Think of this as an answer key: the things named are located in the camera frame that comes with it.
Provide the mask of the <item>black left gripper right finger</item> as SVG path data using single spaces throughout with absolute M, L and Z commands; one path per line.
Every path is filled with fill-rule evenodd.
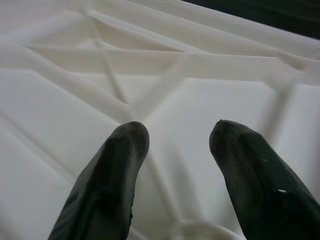
M 209 149 L 246 240 L 320 240 L 320 204 L 260 133 L 219 120 Z

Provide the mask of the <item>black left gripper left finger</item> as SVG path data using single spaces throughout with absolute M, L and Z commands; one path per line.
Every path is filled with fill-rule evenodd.
M 115 128 L 76 179 L 47 240 L 126 240 L 149 146 L 141 122 Z

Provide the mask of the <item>white plastic table top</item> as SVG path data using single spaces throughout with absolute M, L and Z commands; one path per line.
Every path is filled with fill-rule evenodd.
M 221 119 L 320 203 L 320 39 L 181 0 L 0 0 L 0 240 L 47 240 L 130 121 L 150 149 L 128 240 L 245 240 L 209 150 Z

